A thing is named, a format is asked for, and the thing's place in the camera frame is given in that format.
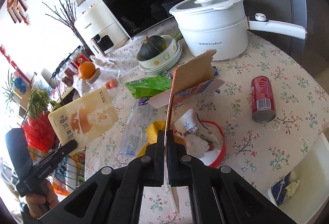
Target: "green plastic package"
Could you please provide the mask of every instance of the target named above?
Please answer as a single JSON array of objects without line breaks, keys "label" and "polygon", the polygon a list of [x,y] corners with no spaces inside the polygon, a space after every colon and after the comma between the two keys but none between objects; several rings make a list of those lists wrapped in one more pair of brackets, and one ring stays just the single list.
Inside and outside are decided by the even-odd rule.
[{"label": "green plastic package", "polygon": [[155,77],[142,78],[124,84],[135,99],[151,98],[171,88],[172,80],[158,74]]}]

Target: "tablecloth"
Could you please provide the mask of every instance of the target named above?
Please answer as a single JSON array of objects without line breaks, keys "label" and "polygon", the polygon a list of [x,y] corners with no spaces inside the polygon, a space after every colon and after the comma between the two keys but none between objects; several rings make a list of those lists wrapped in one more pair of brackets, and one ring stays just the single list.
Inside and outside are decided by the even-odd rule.
[{"label": "tablecloth", "polygon": [[[86,178],[105,165],[118,168],[132,159],[118,154],[133,103],[122,83],[145,76],[136,60],[145,35],[174,35],[177,31],[177,23],[169,19],[109,54],[121,74],[121,85],[114,98],[119,121],[88,145]],[[193,57],[184,40],[181,45],[183,52],[177,65]],[[214,61],[212,65],[219,72],[218,78],[225,81],[220,94],[199,94],[174,106],[172,120],[196,107],[202,119],[218,123],[227,140],[227,152],[221,164],[231,166],[257,190],[265,192],[311,149],[329,118],[329,96],[291,57],[252,33],[248,33],[248,48],[244,53],[232,60]],[[273,121],[263,124],[251,119],[250,108],[250,83],[259,75],[271,81],[277,113]],[[159,108],[154,120],[164,120],[166,111],[166,106]],[[179,187],[178,195],[179,212],[175,210],[167,182],[161,188],[145,188],[140,223],[192,223],[187,188]]]}]

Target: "screw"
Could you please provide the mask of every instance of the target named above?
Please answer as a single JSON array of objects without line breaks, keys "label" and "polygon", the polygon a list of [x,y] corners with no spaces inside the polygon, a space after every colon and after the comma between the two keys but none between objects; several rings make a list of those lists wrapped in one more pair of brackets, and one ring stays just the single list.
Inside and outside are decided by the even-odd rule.
[{"label": "screw", "polygon": [[181,160],[182,160],[183,162],[190,162],[190,161],[192,160],[192,157],[189,156],[189,155],[183,155],[183,156],[181,157]]},{"label": "screw", "polygon": [[150,158],[150,156],[148,156],[148,155],[144,155],[144,156],[142,156],[142,157],[140,158],[140,160],[141,160],[143,163],[147,163],[147,162],[151,161],[151,158]]},{"label": "screw", "polygon": [[231,168],[229,166],[227,166],[227,165],[221,166],[220,167],[220,170],[221,170],[221,172],[223,172],[225,174],[228,174],[228,173],[231,172]]},{"label": "screw", "polygon": [[112,169],[108,166],[102,168],[102,174],[104,174],[104,175],[108,175],[111,172],[112,172]]}]

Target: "stacked plate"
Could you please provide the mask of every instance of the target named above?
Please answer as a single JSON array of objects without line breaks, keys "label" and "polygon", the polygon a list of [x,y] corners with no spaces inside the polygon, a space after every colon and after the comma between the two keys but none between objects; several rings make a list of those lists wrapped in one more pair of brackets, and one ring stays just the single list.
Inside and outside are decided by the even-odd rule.
[{"label": "stacked plate", "polygon": [[153,69],[147,69],[143,67],[141,64],[139,64],[139,68],[144,72],[144,73],[161,73],[163,71],[168,71],[170,68],[172,68],[180,59],[182,55],[182,47],[179,42],[177,44],[177,52],[169,59],[167,60],[164,64],[160,65],[159,67],[153,68]]}]

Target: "pot lid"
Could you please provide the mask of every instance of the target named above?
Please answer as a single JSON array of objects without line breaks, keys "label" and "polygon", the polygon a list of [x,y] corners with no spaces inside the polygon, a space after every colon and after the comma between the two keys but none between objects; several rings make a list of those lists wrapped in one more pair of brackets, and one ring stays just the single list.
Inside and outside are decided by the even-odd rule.
[{"label": "pot lid", "polygon": [[170,9],[170,14],[186,14],[205,10],[225,10],[243,0],[185,0]]}]

